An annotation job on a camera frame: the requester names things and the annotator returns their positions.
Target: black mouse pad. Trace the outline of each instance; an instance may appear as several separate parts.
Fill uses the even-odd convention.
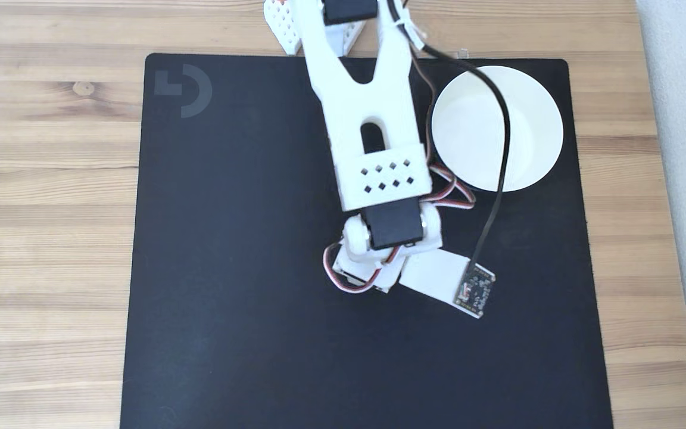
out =
[[[122,429],[612,427],[568,66],[476,63],[533,76],[565,122],[552,171],[504,196],[480,320],[329,282],[348,215],[303,58],[147,59]],[[459,73],[425,66],[441,87]],[[441,209],[446,250],[471,254],[493,198]]]

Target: logo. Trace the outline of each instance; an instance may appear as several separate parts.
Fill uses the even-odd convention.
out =
[[[189,76],[198,84],[198,98],[192,103],[182,106],[182,118],[193,117],[208,107],[210,98],[213,96],[213,86],[208,75],[199,68],[191,65],[182,65],[182,75]],[[182,84],[169,83],[169,71],[158,70],[155,72],[155,95],[182,95]]]

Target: wood grain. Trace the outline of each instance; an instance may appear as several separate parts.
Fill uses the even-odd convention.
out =
[[[569,61],[619,428],[686,428],[686,314],[633,0],[411,0],[434,44]],[[372,56],[373,26],[354,48]],[[117,427],[142,66],[281,55],[257,0],[0,0],[0,427]]]

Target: robotic arm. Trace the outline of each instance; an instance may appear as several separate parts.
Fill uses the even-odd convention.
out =
[[[329,259],[337,244],[325,250],[327,274],[349,293],[370,288],[387,293],[401,275],[408,287],[480,317],[494,275],[474,263],[469,269],[468,258],[439,250],[443,242],[436,207],[471,209],[475,199],[451,171],[430,164],[431,142],[420,142],[409,86],[413,61],[429,81],[411,50],[425,44],[409,12],[400,0],[291,1],[308,75],[325,115],[341,206],[346,212],[360,211],[346,221],[334,263]],[[378,62],[372,82],[360,84],[333,51],[327,24],[371,17],[378,20]],[[381,130],[384,150],[365,153],[360,129],[368,123]],[[431,170],[448,182],[436,194],[431,194]],[[467,201],[446,200],[455,188]],[[440,287],[425,284],[435,280],[424,279],[425,272],[447,267],[452,271]]]

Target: white bowl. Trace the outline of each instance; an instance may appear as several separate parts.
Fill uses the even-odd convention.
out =
[[[511,139],[505,191],[542,179],[563,147],[563,118],[552,95],[536,79],[503,66],[480,67],[499,87],[510,111]],[[438,154],[460,179],[495,191],[501,168],[504,122],[496,98],[470,73],[452,80],[433,113]]]

